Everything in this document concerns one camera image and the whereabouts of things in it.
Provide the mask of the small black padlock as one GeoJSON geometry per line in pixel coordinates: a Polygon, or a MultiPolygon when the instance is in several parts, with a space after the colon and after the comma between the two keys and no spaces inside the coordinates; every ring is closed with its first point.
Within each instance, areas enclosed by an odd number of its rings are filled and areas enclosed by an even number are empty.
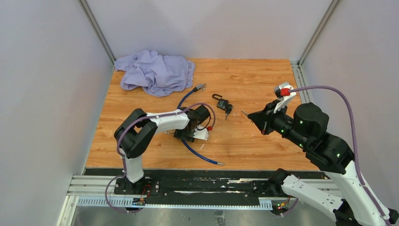
{"type": "Polygon", "coordinates": [[[212,98],[218,101],[216,104],[217,108],[222,109],[222,110],[225,110],[227,108],[229,101],[226,99],[223,99],[223,96],[221,96],[219,94],[213,94],[212,98]]]}

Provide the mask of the black head key pair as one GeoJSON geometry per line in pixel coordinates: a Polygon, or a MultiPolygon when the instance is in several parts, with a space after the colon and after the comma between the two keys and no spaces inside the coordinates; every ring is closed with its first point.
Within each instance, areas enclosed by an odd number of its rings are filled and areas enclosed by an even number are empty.
{"type": "Polygon", "coordinates": [[[233,105],[232,104],[227,104],[225,108],[225,120],[227,120],[229,114],[232,112],[233,105]]]}

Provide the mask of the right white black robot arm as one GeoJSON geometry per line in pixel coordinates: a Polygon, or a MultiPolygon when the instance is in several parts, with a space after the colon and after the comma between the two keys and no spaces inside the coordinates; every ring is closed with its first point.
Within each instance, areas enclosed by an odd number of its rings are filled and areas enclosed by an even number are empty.
{"type": "Polygon", "coordinates": [[[299,105],[293,117],[286,108],[274,111],[277,101],[268,103],[248,118],[260,132],[278,132],[299,146],[312,164],[323,171],[337,186],[341,196],[312,187],[294,174],[276,170],[267,181],[275,196],[293,196],[318,209],[338,226],[390,226],[397,223],[396,210],[382,205],[373,193],[367,193],[356,173],[355,156],[342,138],[327,132],[329,117],[313,103],[299,105]]]}

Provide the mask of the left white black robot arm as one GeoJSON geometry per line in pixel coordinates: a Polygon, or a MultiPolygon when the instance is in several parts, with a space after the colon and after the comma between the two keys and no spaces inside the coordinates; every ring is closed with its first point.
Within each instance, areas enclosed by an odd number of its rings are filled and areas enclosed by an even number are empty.
{"type": "Polygon", "coordinates": [[[117,153],[122,157],[126,189],[140,194],[144,189],[142,155],[156,134],[174,131],[173,137],[186,143],[207,140],[213,114],[205,105],[195,109],[178,108],[166,113],[146,113],[135,109],[114,132],[117,153]]]}

